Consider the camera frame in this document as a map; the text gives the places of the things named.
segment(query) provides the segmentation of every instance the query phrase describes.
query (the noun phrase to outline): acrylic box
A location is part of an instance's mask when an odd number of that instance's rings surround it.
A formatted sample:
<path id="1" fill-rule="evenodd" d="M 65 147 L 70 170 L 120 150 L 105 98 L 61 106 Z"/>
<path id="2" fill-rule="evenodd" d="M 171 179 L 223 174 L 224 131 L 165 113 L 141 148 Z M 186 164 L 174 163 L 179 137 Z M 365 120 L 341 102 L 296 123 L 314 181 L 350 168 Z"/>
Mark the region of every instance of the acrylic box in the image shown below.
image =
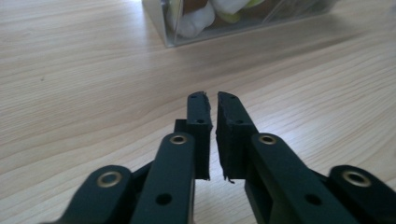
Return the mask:
<path id="1" fill-rule="evenodd" d="M 143 0 L 174 47 L 328 12 L 337 0 Z"/>

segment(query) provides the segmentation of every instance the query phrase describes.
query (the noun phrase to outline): wooden table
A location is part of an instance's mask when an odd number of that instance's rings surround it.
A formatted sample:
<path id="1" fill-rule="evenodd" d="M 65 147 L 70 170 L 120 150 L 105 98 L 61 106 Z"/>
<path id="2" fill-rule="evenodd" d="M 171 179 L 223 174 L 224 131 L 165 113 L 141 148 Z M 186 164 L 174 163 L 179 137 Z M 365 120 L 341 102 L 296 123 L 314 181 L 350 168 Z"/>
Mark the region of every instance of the wooden table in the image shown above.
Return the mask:
<path id="1" fill-rule="evenodd" d="M 322 174 L 359 166 L 396 189 L 393 1 L 166 49 L 139 0 L 0 3 L 0 221 L 58 218 L 99 167 L 151 161 L 186 97 L 240 97 Z M 255 223 L 244 181 L 223 180 L 214 134 L 196 223 Z"/>

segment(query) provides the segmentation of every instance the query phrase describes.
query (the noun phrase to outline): black plastic part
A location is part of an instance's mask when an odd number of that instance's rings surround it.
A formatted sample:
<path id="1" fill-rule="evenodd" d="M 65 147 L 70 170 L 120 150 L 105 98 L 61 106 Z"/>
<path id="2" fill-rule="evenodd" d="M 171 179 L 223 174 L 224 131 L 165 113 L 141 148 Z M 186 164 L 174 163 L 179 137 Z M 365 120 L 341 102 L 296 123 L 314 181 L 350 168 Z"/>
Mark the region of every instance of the black plastic part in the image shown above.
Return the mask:
<path id="1" fill-rule="evenodd" d="M 109 172 L 119 173 L 120 182 L 112 187 L 100 187 L 99 177 Z M 133 198 L 129 191 L 132 183 L 131 172 L 122 166 L 109 165 L 96 170 L 78 189 L 64 215 L 53 223 L 126 223 L 132 209 L 125 206 Z"/>
<path id="2" fill-rule="evenodd" d="M 216 140 L 224 178 L 245 179 L 250 136 L 257 133 L 248 112 L 238 97 L 219 92 Z"/>
<path id="3" fill-rule="evenodd" d="M 210 118 L 210 104 L 206 94 L 198 91 L 187 100 L 187 119 L 177 119 L 175 132 L 191 134 L 195 142 L 195 179 L 210 179 L 210 132 L 213 128 Z"/>
<path id="4" fill-rule="evenodd" d="M 256 171 L 247 175 L 246 190 L 258 220 L 274 224 L 358 223 L 281 138 L 254 134 L 249 158 Z M 253 193 L 250 185 L 255 187 Z M 262 197 L 258 197 L 260 188 L 260 194 L 268 192 L 270 198 L 265 206 L 257 202 Z"/>
<path id="5" fill-rule="evenodd" d="M 349 165 L 333 167 L 328 186 L 360 223 L 396 223 L 395 192 L 369 172 Z"/>
<path id="6" fill-rule="evenodd" d="M 194 145 L 187 133 L 165 136 L 131 224 L 193 223 Z"/>

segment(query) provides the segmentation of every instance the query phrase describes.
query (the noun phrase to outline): transparent container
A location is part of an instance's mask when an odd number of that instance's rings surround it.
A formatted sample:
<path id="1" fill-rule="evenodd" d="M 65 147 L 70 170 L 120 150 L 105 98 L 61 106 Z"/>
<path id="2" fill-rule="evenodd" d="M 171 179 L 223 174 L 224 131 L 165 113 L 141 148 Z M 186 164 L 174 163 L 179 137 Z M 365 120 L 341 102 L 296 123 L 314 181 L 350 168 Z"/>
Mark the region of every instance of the transparent container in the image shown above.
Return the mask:
<path id="1" fill-rule="evenodd" d="M 166 47 L 328 12 L 337 0 L 143 0 Z"/>

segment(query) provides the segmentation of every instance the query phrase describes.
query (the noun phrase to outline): tabletop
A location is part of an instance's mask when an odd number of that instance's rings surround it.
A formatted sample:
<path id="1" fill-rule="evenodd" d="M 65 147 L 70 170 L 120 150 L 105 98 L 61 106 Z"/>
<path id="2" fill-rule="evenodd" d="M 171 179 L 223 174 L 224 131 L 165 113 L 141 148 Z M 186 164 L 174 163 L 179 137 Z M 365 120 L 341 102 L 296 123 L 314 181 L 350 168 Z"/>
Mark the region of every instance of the tabletop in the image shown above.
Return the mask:
<path id="1" fill-rule="evenodd" d="M 394 1 L 167 49 L 139 0 L 3 0 L 0 71 L 1 223 L 53 221 L 89 173 L 153 160 L 195 91 L 214 124 L 227 91 L 309 168 L 359 166 L 396 189 Z M 195 222 L 255 223 L 214 132 L 210 166 Z"/>

